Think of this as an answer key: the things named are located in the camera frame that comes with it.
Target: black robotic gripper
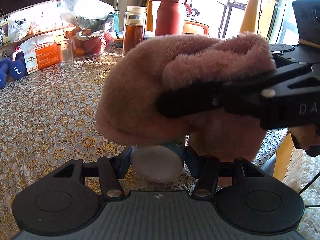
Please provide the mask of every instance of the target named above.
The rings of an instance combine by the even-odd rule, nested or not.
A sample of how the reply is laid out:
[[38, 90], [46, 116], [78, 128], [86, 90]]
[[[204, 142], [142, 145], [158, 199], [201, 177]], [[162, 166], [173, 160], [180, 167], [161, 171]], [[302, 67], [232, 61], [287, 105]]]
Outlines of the black robotic gripper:
[[[191, 196], [126, 196], [118, 179], [131, 151], [94, 163], [71, 160], [19, 193], [12, 204], [22, 231], [16, 239], [302, 239], [295, 232], [301, 197], [249, 161], [221, 162], [186, 147], [184, 160], [198, 179]], [[101, 195], [84, 185], [85, 177], [99, 177]], [[232, 186], [216, 192], [218, 177], [232, 177]]]

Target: brown tea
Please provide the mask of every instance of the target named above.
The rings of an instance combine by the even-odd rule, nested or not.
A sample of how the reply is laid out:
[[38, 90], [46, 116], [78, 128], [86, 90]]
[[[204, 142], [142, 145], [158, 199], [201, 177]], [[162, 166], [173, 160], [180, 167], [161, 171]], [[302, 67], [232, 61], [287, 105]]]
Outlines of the brown tea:
[[123, 37], [123, 55], [130, 49], [144, 41], [144, 27], [142, 25], [126, 25]]

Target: red thermos bottle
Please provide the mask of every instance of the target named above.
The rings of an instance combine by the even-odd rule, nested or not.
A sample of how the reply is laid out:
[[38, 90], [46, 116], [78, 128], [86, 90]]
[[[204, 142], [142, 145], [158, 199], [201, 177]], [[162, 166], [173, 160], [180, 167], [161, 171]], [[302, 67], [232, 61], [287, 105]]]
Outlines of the red thermos bottle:
[[192, 13], [187, 0], [149, 0], [161, 1], [157, 13], [155, 36], [182, 34], [186, 8]]

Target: gray textured pad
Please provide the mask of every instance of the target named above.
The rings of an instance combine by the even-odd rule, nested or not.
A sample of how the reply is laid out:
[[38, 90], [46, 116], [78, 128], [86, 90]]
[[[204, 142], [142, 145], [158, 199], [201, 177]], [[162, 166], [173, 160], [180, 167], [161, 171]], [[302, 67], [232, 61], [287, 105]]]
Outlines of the gray textured pad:
[[65, 236], [35, 236], [15, 240], [303, 240], [291, 231], [278, 236], [249, 235], [223, 221], [208, 202], [186, 192], [132, 192], [121, 202], [107, 204], [89, 226]]

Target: bottle lid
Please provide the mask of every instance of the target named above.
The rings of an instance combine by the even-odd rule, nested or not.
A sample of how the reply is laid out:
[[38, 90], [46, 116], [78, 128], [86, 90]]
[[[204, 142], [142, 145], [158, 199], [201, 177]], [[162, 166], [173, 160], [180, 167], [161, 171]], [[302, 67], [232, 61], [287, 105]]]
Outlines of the bottle lid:
[[131, 12], [146, 12], [147, 8], [144, 6], [127, 6], [127, 11]]

